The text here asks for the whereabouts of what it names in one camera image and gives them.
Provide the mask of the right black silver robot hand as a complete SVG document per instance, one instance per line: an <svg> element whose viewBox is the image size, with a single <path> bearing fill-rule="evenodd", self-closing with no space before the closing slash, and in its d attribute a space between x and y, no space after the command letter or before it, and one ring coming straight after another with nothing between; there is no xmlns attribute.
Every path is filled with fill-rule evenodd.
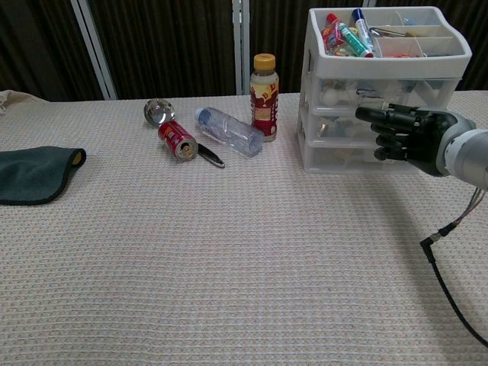
<svg viewBox="0 0 488 366"><path fill-rule="evenodd" d="M459 114L400 104L389 104L386 110L359 107L355 117L369 122L377 134L376 159L405 161L434 177L449 175L445 168L448 144L476 128Z"/></svg>

